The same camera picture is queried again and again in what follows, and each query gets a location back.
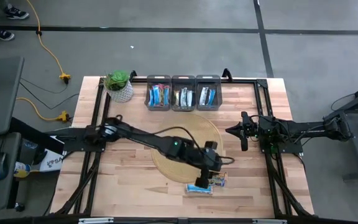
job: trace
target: wooden table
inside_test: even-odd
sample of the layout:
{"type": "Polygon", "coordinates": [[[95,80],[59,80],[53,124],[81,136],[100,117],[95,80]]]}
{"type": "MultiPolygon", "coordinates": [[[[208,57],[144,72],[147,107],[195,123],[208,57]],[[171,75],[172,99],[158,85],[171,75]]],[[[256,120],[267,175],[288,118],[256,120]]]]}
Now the wooden table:
{"type": "MultiPolygon", "coordinates": [[[[91,123],[98,82],[99,77],[84,77],[73,119],[74,127],[85,127],[91,123]]],[[[182,113],[172,110],[149,111],[144,105],[145,84],[135,83],[133,87],[134,96],[131,101],[124,104],[112,102],[109,116],[123,114],[125,122],[152,132],[157,131],[156,124],[162,116],[182,113]]],[[[268,88],[274,115],[291,119],[283,79],[268,79],[268,88]]],[[[225,84],[222,85],[222,91],[223,104],[219,111],[194,110],[190,113],[212,121],[223,138],[226,155],[236,159],[235,163],[223,166],[222,171],[229,176],[224,188],[214,188],[212,196],[186,195],[184,184],[167,179],[157,170],[150,148],[120,139],[118,142],[108,143],[102,154],[92,216],[272,218],[274,215],[266,163],[259,145],[250,140],[249,150],[242,152],[239,139],[225,132],[226,128],[241,120],[241,111],[247,111],[249,115],[257,114],[254,88],[248,84],[225,84]]],[[[103,105],[104,100],[101,102],[99,119],[103,105]]],[[[61,208],[76,189],[83,157],[83,152],[76,152],[64,160],[51,212],[61,208]]],[[[289,189],[302,206],[313,213],[302,164],[292,154],[283,154],[283,164],[289,189]]],[[[86,189],[83,197],[83,207],[87,191],[86,189]]],[[[280,208],[284,211],[280,190],[278,195],[280,208]]]]}

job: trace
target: potted plant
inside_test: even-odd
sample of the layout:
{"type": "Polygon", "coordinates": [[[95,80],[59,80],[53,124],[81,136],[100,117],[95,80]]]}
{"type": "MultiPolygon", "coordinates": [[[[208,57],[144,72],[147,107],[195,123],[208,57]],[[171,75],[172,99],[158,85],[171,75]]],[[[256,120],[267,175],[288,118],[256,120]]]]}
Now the potted plant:
{"type": "Polygon", "coordinates": [[[111,96],[111,99],[118,103],[125,103],[132,98],[134,89],[129,81],[129,74],[126,71],[116,70],[106,75],[104,87],[111,96]]]}

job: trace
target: woven placemat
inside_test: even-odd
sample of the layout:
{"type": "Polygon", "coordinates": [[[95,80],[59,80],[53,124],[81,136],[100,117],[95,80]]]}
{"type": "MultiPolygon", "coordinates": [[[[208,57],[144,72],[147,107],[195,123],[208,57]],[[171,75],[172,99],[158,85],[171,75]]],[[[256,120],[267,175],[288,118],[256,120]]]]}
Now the woven placemat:
{"type": "MultiPolygon", "coordinates": [[[[169,118],[165,118],[159,127],[159,130],[172,126],[180,126],[189,130],[200,147],[204,147],[206,141],[216,141],[218,148],[216,152],[224,156],[223,141],[215,125],[208,119],[191,113],[175,113],[169,118]]],[[[172,129],[159,134],[159,136],[179,136],[191,139],[182,129],[172,129]]],[[[165,158],[156,149],[151,150],[152,158],[157,169],[169,179],[181,182],[191,183],[200,176],[200,170],[188,164],[175,162],[165,158]]]]}

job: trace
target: sneaker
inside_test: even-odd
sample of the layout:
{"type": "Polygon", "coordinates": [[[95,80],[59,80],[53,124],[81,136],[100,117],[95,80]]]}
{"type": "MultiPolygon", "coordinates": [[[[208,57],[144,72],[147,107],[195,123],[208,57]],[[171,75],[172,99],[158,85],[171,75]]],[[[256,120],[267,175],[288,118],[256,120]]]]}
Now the sneaker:
{"type": "Polygon", "coordinates": [[[13,6],[10,9],[6,8],[4,12],[8,19],[25,19],[29,16],[28,12],[20,11],[13,6]]]}
{"type": "Polygon", "coordinates": [[[8,40],[12,40],[14,37],[15,37],[15,35],[13,33],[0,28],[0,39],[1,40],[8,41],[8,40]]]}

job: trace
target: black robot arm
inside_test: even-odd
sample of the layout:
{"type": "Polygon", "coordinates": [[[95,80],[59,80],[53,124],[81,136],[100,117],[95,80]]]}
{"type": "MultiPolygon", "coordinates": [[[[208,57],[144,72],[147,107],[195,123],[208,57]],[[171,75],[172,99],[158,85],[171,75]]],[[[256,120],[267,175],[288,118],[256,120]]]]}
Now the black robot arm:
{"type": "Polygon", "coordinates": [[[259,139],[261,148],[267,153],[299,153],[302,150],[302,138],[327,137],[346,141],[352,136],[345,119],[340,116],[327,121],[307,123],[296,123],[273,116],[248,116],[246,112],[242,112],[241,116],[242,122],[227,128],[226,132],[240,138],[242,151],[248,150],[249,137],[259,139]],[[259,117],[259,123],[253,121],[253,117],[259,117]]]}
{"type": "Polygon", "coordinates": [[[201,169],[201,177],[197,178],[197,187],[208,188],[208,179],[213,171],[220,171],[223,164],[221,157],[215,152],[217,143],[207,141],[204,148],[195,147],[195,142],[178,136],[160,137],[153,133],[137,129],[121,121],[122,116],[108,118],[105,124],[96,128],[88,126],[85,140],[96,144],[98,141],[114,142],[120,138],[152,147],[167,159],[182,162],[201,169]]]}

